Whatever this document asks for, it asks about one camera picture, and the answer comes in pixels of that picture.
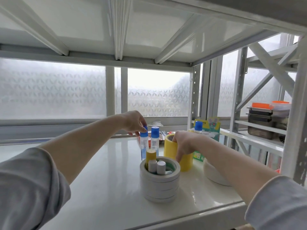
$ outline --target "stacked white tape rolls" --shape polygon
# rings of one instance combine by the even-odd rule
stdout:
[[[166,163],[168,170],[173,172],[168,175],[157,175],[145,169],[145,160],[140,164],[140,186],[144,197],[152,202],[171,202],[179,191],[180,165],[168,157],[157,157]]]

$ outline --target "person's right hand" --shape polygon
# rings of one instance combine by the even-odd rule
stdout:
[[[180,162],[183,155],[193,153],[196,150],[193,141],[199,136],[201,135],[190,131],[177,131],[175,133],[173,142],[178,144],[176,161]]]

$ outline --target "gray sleeve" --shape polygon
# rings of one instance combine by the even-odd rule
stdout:
[[[39,229],[56,216],[70,194],[49,153],[29,148],[0,163],[0,229]]]
[[[255,195],[245,219],[256,230],[306,230],[307,190],[286,176],[275,177]]]

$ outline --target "clear plastic bottle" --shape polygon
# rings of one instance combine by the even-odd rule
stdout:
[[[157,156],[159,156],[159,127],[151,127],[150,148],[155,150]]]
[[[201,134],[203,132],[203,122],[202,121],[195,122],[194,132],[198,134]]]
[[[141,148],[141,158],[144,160],[146,158],[146,151],[149,149],[148,144],[148,131],[146,133],[140,132],[140,148]]]

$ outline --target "blue bottle cap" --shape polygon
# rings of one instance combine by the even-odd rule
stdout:
[[[148,131],[145,133],[140,132],[140,137],[148,137]]]
[[[151,127],[151,138],[159,138],[159,127]]]
[[[196,131],[202,131],[203,130],[203,122],[202,121],[196,121],[194,129]]]

